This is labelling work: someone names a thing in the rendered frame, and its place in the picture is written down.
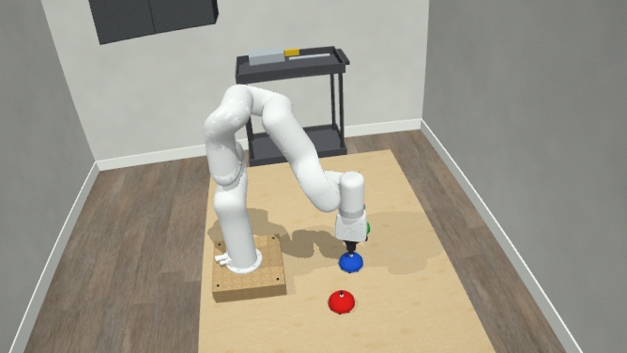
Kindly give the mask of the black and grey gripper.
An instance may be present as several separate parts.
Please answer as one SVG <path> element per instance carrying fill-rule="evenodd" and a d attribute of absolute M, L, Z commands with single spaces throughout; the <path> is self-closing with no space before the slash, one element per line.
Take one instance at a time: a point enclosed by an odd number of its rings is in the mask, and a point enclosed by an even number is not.
<path fill-rule="evenodd" d="M 348 253 L 353 254 L 356 250 L 356 244 L 367 241 L 367 216 L 364 210 L 362 216 L 357 219 L 344 218 L 339 210 L 335 221 L 335 237 L 345 242 Z M 351 243 L 352 242 L 352 243 Z"/>

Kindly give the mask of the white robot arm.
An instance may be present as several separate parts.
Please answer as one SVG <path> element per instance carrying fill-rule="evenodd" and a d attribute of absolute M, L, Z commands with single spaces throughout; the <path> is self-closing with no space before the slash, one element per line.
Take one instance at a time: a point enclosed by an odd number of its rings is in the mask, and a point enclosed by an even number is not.
<path fill-rule="evenodd" d="M 246 208 L 248 176 L 244 150 L 234 137 L 251 115 L 262 116 L 264 130 L 283 153 L 300 187 L 317 209 L 323 212 L 338 209 L 347 219 L 362 216 L 363 175 L 355 171 L 322 170 L 314 144 L 294 117 L 288 97 L 236 84 L 227 89 L 220 106 L 206 119 L 204 138 L 209 172 L 217 183 L 214 210 L 226 246 L 225 254 L 215 256 L 221 265 L 226 264 L 234 273 L 247 274 L 262 263 Z"/>

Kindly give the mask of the blue bell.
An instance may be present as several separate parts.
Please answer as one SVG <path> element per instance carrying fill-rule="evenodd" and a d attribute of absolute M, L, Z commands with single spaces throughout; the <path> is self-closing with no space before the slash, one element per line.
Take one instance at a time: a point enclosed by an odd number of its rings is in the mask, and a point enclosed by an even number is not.
<path fill-rule="evenodd" d="M 344 253 L 340 258 L 339 266 L 341 270 L 347 271 L 348 273 L 359 272 L 363 266 L 363 260 L 356 252 L 353 252 L 353 254 Z"/>

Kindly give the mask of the red bell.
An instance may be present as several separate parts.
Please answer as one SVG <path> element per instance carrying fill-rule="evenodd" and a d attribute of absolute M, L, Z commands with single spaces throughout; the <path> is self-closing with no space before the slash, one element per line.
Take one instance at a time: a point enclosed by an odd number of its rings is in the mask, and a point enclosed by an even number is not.
<path fill-rule="evenodd" d="M 345 290 L 334 292 L 329 297 L 329 308 L 331 311 L 340 314 L 349 313 L 355 306 L 352 294 Z"/>

